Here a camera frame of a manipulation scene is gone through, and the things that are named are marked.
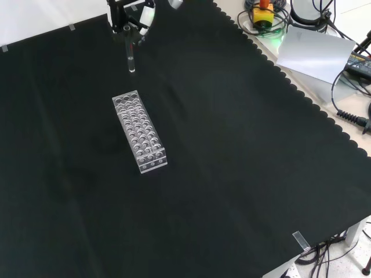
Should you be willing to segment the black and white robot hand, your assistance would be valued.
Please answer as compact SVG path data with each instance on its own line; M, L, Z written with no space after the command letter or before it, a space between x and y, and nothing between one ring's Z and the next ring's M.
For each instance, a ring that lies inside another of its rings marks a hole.
M107 21L115 36L129 36L134 44L145 40L155 18L155 1L144 1L143 10L137 20L129 15L125 7L134 6L135 1L107 1Z

